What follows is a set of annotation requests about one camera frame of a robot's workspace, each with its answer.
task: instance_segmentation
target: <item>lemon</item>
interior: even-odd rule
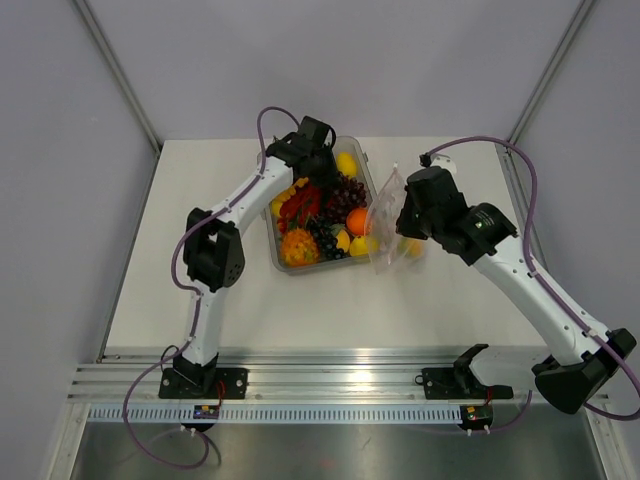
[[[410,238],[409,247],[407,248],[407,253],[410,257],[418,258],[421,257],[424,253],[424,242],[422,240],[416,240],[415,238]]]
[[[338,154],[338,157],[336,158],[336,167],[338,167],[340,173],[349,178],[355,177],[358,174],[358,165],[351,154],[347,152],[341,152]]]
[[[359,255],[366,255],[367,253],[369,253],[369,250],[367,249],[367,240],[364,237],[356,237],[351,241],[349,255],[357,257]]]
[[[351,244],[351,238],[349,237],[349,234],[347,233],[347,231],[345,229],[341,229],[336,234],[335,237],[338,240],[338,244],[336,245],[336,248],[341,248],[345,252],[348,252],[349,245]]]
[[[280,218],[280,208],[282,208],[282,202],[278,200],[271,202],[271,213],[273,213],[276,218]]]

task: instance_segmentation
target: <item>white tabletop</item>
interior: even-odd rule
[[[394,162],[406,178],[418,168],[419,154],[448,140],[359,139],[377,189]],[[171,282],[171,253],[184,233],[187,214],[196,206],[209,209],[233,191],[255,168],[258,149],[257,140],[165,143],[107,348],[165,347],[183,341],[189,294]],[[446,153],[457,167],[456,182],[467,201],[493,203],[515,223],[495,148],[466,144]],[[273,266],[262,218],[253,222],[242,243],[246,267],[227,297],[223,347],[543,345],[495,286],[433,242],[419,274],[376,276],[365,264],[296,277]]]

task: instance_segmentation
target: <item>transparent plastic bag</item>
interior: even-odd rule
[[[394,164],[391,176],[369,206],[365,231],[367,249],[376,274],[398,270],[416,270],[424,263],[425,242],[396,233],[396,221],[407,192],[405,180]]]

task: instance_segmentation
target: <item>cable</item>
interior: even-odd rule
[[[162,355],[160,355],[160,360],[164,360],[164,356],[167,354],[167,352],[169,350],[171,350],[172,348],[175,348],[176,350],[178,350],[178,346],[177,345],[169,345],[167,348],[164,349],[164,352],[162,352]],[[164,362],[160,363],[160,370],[164,372],[164,367],[163,367]]]
[[[562,297],[560,297],[560,295],[543,278],[542,275],[536,275],[537,270],[536,270],[535,264],[533,263],[533,256],[531,253],[531,230],[533,228],[533,214],[535,213],[536,203],[538,200],[538,176],[536,174],[536,169],[533,165],[533,162],[527,156],[527,154],[524,153],[522,149],[520,149],[519,147],[517,147],[516,145],[510,142],[507,142],[506,140],[502,140],[501,138],[497,138],[497,137],[480,135],[475,137],[460,138],[458,140],[453,140],[451,142],[444,143],[436,148],[431,149],[429,152],[427,152],[427,155],[431,157],[436,153],[438,153],[439,151],[444,150],[445,148],[449,148],[449,147],[453,147],[454,145],[460,145],[460,144],[469,143],[469,142],[497,143],[498,145],[502,145],[503,147],[516,152],[520,156],[520,158],[522,158],[524,163],[526,163],[527,168],[529,169],[529,174],[531,175],[531,198],[529,200],[529,211],[527,212],[527,219],[524,225],[522,252],[523,252],[525,264],[527,265],[527,268],[529,268],[529,273],[538,281],[540,286],[549,294],[549,296],[556,302],[556,304],[558,304],[558,306],[574,321],[574,323],[578,325],[578,327],[580,327],[583,332],[591,336],[591,338],[593,338],[594,341],[602,349],[604,349],[604,351],[607,352],[611,356],[611,358],[613,358],[616,361],[616,363],[620,366],[622,371],[624,371],[624,373],[627,375],[627,377],[633,384],[634,388],[636,389],[636,392],[638,393],[638,397],[640,398],[640,379],[638,379],[638,377],[635,375],[633,370],[631,370],[631,367],[629,367],[627,362],[625,362],[624,359],[620,357],[620,355],[618,355],[615,350],[613,350],[613,348],[607,345],[607,342],[604,339],[600,338],[599,335],[592,335],[591,328],[580,318],[580,315],[578,315],[576,312],[573,311],[573,309],[562,299]],[[585,408],[587,408],[588,410],[591,410],[594,413],[597,413],[598,415],[602,415],[603,417],[609,418],[611,420],[631,421],[631,420],[637,420],[638,418],[640,418],[640,408],[638,408],[638,410],[636,410],[635,413],[632,413],[630,415],[618,415],[615,413],[609,413],[597,407],[594,407],[593,405],[590,405],[588,403],[585,403]]]
[[[487,388],[487,399],[485,400],[483,407],[489,405],[491,400],[493,400],[493,387]]]
[[[149,442],[148,442],[148,445],[153,445],[158,440],[160,440],[160,439],[162,439],[164,437],[167,437],[167,436],[169,436],[171,434],[182,433],[182,432],[191,433],[190,430],[186,430],[186,429],[183,430],[182,428],[172,428],[171,430],[167,430],[165,432],[161,432],[161,433],[157,434],[156,436],[154,436],[153,438],[151,438],[151,440],[149,440]],[[218,455],[218,463],[220,463],[221,462],[221,458],[220,458],[220,452],[218,451],[218,447],[211,441],[211,439],[209,437],[206,437],[206,443],[209,443],[209,445],[211,445],[213,447],[213,449],[216,451],[216,453]],[[98,454],[98,458],[100,458],[101,461],[105,462],[109,466],[115,467],[115,466],[122,465],[123,463],[128,462],[129,460],[131,460],[133,457],[135,457],[139,453],[140,453],[140,450],[136,448],[133,452],[131,452],[127,456],[125,456],[125,457],[123,457],[123,458],[121,458],[119,460],[116,460],[114,462],[111,462],[111,461],[107,460],[106,455],[104,455],[102,452],[100,452]]]
[[[336,131],[333,129],[331,125],[329,125],[329,131],[331,132],[331,148],[336,146],[336,142],[338,141],[338,136],[336,135]]]
[[[533,392],[531,390],[529,390],[529,393],[527,394],[527,400],[526,400],[525,404],[522,406],[522,410],[520,410],[520,413],[518,413],[518,415],[513,417],[513,419],[511,419],[510,421],[508,421],[504,425],[500,425],[499,427],[492,428],[491,429],[491,433],[506,432],[507,430],[510,430],[510,429],[516,427],[517,425],[519,425],[520,423],[522,423],[522,419],[524,418],[524,413],[531,406],[531,400],[532,399],[533,399]],[[474,435],[474,434],[475,435],[477,435],[477,434],[484,435],[485,431],[482,430],[482,431],[472,432],[472,435]]]
[[[282,112],[282,113],[286,114],[287,116],[289,116],[295,122],[296,126],[298,126],[298,127],[300,126],[300,123],[293,116],[293,114],[288,112],[284,108],[281,108],[281,107],[275,107],[275,106],[266,107],[266,108],[263,108],[260,111],[260,113],[258,114],[258,119],[257,119],[258,141],[260,142],[260,152],[261,152],[261,156],[262,156],[262,161],[260,162],[259,174],[257,174],[253,178],[253,180],[249,183],[249,185],[244,190],[242,190],[233,200],[231,200],[229,202],[229,207],[221,208],[217,212],[212,213],[210,216],[208,216],[207,218],[205,218],[205,219],[201,220],[200,222],[196,223],[193,227],[191,227],[189,230],[187,230],[185,232],[185,234],[180,238],[180,240],[178,240],[178,244],[176,245],[176,248],[173,251],[173,255],[171,256],[171,279],[173,280],[173,283],[180,290],[185,290],[187,292],[193,292],[195,294],[195,296],[196,296],[196,303],[195,303],[195,308],[194,308],[194,312],[193,312],[193,319],[191,321],[191,328],[189,330],[189,335],[188,335],[187,341],[184,343],[184,345],[182,347],[178,348],[172,355],[170,355],[168,357],[164,357],[164,355],[163,355],[163,358],[161,358],[158,362],[154,363],[153,365],[151,365],[150,367],[145,369],[138,376],[138,378],[136,378],[133,381],[133,383],[131,384],[131,386],[127,390],[127,393],[124,396],[124,401],[122,402],[122,421],[124,422],[125,428],[127,429],[127,432],[129,433],[129,436],[131,437],[131,440],[133,441],[133,443],[143,453],[145,453],[149,458],[151,458],[155,462],[160,463],[161,465],[164,465],[164,466],[167,466],[167,467],[174,468],[176,470],[193,470],[195,468],[200,467],[206,461],[207,456],[209,454],[209,444],[207,443],[207,440],[206,440],[206,438],[208,438],[208,437],[206,435],[200,433],[200,432],[195,432],[199,436],[199,438],[206,444],[205,454],[202,457],[202,459],[200,459],[198,462],[193,463],[193,464],[188,464],[188,465],[168,462],[167,460],[164,460],[164,459],[154,455],[153,453],[151,453],[138,440],[138,437],[136,437],[136,434],[133,431],[133,427],[131,426],[131,423],[129,422],[129,401],[131,400],[131,395],[133,394],[133,391],[138,386],[138,384],[140,384],[142,379],[144,379],[144,377],[149,375],[151,372],[153,372],[159,366],[161,366],[161,365],[173,360],[178,355],[181,355],[189,347],[189,345],[191,345],[191,342],[193,341],[193,337],[194,337],[196,329],[198,327],[198,317],[200,315],[202,292],[200,291],[199,288],[197,288],[197,287],[195,287],[193,285],[184,284],[184,283],[182,283],[180,281],[180,279],[178,278],[178,274],[177,274],[178,256],[180,255],[180,251],[184,247],[184,244],[186,243],[186,241],[189,239],[189,237],[191,235],[193,235],[196,231],[198,231],[200,228],[202,228],[203,226],[205,226],[209,222],[212,222],[213,220],[218,218],[223,213],[226,213],[229,210],[229,208],[232,208],[236,203],[238,203],[242,198],[244,198],[244,196],[247,193],[249,193],[249,191],[253,188],[253,186],[256,183],[258,183],[258,181],[260,180],[260,178],[262,176],[262,173],[264,173],[264,170],[265,170],[266,165],[267,165],[267,150],[266,150],[266,146],[265,146],[265,143],[264,143],[264,136],[262,134],[262,117],[264,116],[265,113],[270,112],[270,111]]]

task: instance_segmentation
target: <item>gray wall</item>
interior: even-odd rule
[[[600,2],[522,147],[540,174],[550,270],[597,318],[640,339],[638,19],[639,2]],[[640,373],[640,351],[630,363]],[[613,387],[620,411],[638,408],[624,374]],[[623,427],[640,458],[638,422]]]
[[[0,15],[2,478],[42,470],[95,358],[154,159],[70,4]]]
[[[508,135],[578,0],[91,4],[176,139],[252,137],[271,104],[354,135]]]

